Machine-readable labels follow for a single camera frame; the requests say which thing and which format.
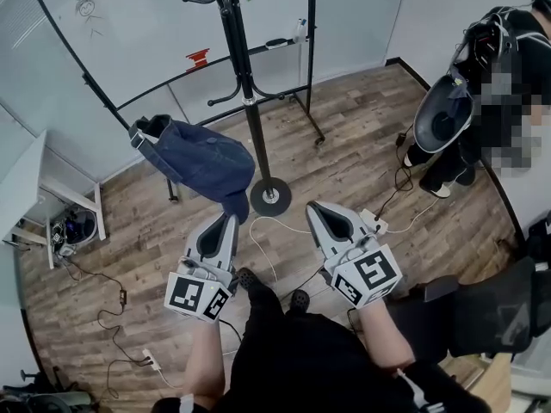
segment forearm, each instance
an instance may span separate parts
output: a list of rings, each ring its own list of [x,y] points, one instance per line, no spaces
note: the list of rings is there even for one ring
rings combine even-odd
[[[222,397],[225,386],[220,325],[196,321],[184,375],[184,390],[193,393],[195,398],[215,401]]]
[[[365,347],[378,367],[394,371],[415,362],[412,347],[396,327],[382,299],[363,307],[358,313]]]

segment white sneaker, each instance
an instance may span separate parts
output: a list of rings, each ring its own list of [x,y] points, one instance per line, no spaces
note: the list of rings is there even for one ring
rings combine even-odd
[[[430,192],[433,193],[436,197],[439,197],[440,199],[446,199],[451,195],[451,190],[445,185],[442,185],[438,191],[431,190]]]
[[[406,155],[404,156],[404,165],[405,165],[408,169],[410,169],[410,168],[413,166],[412,161],[410,161],[410,158],[407,156],[407,153],[406,153]]]

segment whiteboard eraser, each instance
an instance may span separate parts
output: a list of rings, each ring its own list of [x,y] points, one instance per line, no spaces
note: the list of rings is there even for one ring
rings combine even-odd
[[[388,231],[388,223],[381,218],[377,219],[377,216],[375,216],[369,210],[366,210],[364,208],[363,211],[360,213],[360,217],[362,218],[363,223],[367,225],[370,230],[373,230],[377,234],[382,235]]]
[[[284,38],[278,38],[277,40],[270,40],[266,43],[268,49],[276,49],[277,47],[282,47],[287,45],[287,40]]]

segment stick figure drawing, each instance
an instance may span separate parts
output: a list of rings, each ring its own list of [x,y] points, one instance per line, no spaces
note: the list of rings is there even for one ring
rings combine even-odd
[[[102,19],[102,17],[98,15],[94,15],[94,10],[96,9],[96,2],[95,0],[77,0],[77,6],[75,8],[75,15],[80,15],[83,18],[86,19],[84,23],[90,22],[90,38],[94,34],[99,34],[103,36],[103,34],[94,28],[93,25],[93,19]]]

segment white table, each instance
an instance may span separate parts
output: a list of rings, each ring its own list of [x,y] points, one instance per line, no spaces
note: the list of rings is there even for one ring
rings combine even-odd
[[[100,184],[96,183],[94,185],[95,201],[92,201],[58,181],[53,175],[43,172],[42,158],[45,144],[46,131],[28,147],[0,183],[0,236],[4,240],[13,234],[24,237],[31,242],[45,245],[48,250],[50,268],[53,268],[50,217],[46,218],[46,237],[16,227],[19,220],[25,219],[25,215],[30,209],[39,203],[40,187],[44,187],[46,190],[59,194],[81,207],[91,210],[96,214],[100,240],[105,240],[106,234],[103,223]]]

